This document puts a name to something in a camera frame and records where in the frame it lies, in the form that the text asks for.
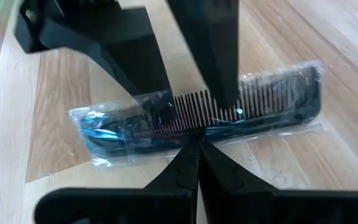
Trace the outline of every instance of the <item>wood grain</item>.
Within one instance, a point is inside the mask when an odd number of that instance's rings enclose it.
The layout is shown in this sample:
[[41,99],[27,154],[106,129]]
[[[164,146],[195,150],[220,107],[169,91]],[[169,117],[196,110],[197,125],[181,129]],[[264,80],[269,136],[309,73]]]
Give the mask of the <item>wood grain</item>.
[[[0,7],[0,223],[31,223],[38,199],[60,187],[146,185],[175,151],[119,169],[93,167],[67,111],[132,97],[79,53],[25,55],[12,34],[18,3]],[[146,6],[174,93],[204,88],[166,3],[122,5]],[[324,129],[216,145],[280,188],[358,190],[358,1],[241,0],[239,30],[243,73],[304,60],[326,64],[317,118]],[[205,223],[199,204],[198,223]]]

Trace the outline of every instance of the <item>light wood surface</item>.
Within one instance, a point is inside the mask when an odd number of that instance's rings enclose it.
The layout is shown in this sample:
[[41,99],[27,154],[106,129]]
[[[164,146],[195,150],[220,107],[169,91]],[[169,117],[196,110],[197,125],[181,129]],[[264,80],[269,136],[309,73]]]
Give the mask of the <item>light wood surface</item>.
[[[131,96],[79,53],[23,53],[12,32],[18,4],[0,1],[0,223],[31,223],[38,199],[60,187],[143,187],[172,157],[96,169],[67,113]],[[204,87],[166,3],[121,4],[146,6],[174,93]],[[358,1],[241,0],[240,35],[243,73],[326,63],[324,131],[239,138],[219,148],[276,187],[358,189]]]

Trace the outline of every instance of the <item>plastic wrapper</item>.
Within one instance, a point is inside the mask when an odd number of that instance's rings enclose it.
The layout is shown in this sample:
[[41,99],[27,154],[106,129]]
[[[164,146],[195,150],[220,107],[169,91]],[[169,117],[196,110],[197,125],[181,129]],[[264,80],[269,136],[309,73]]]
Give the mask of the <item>plastic wrapper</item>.
[[143,161],[145,155],[183,147],[204,129],[211,142],[243,136],[285,136],[321,129],[321,62],[239,76],[232,108],[218,108],[208,90],[173,96],[170,90],[70,111],[96,166]]

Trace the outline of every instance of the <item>comb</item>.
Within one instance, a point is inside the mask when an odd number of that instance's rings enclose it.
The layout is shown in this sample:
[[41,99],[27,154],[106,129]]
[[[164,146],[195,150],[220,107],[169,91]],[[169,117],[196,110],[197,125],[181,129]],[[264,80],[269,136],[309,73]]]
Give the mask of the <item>comb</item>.
[[200,128],[218,141],[308,123],[321,109],[320,73],[313,65],[241,76],[236,104],[228,109],[208,90],[174,96],[174,105],[167,95],[142,96],[140,106],[82,117],[78,125],[88,147],[109,156],[163,151],[182,147]]

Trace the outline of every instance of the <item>clear plastic packaging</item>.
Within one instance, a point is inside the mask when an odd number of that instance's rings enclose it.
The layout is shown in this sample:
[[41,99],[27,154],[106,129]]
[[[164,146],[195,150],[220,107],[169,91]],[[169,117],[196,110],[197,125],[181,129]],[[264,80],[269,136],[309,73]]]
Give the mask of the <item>clear plastic packaging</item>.
[[285,136],[321,129],[321,62],[240,75],[232,108],[218,108],[208,90],[173,96],[160,91],[70,111],[96,166],[143,161],[144,155],[183,147],[195,129],[216,142],[244,136]]

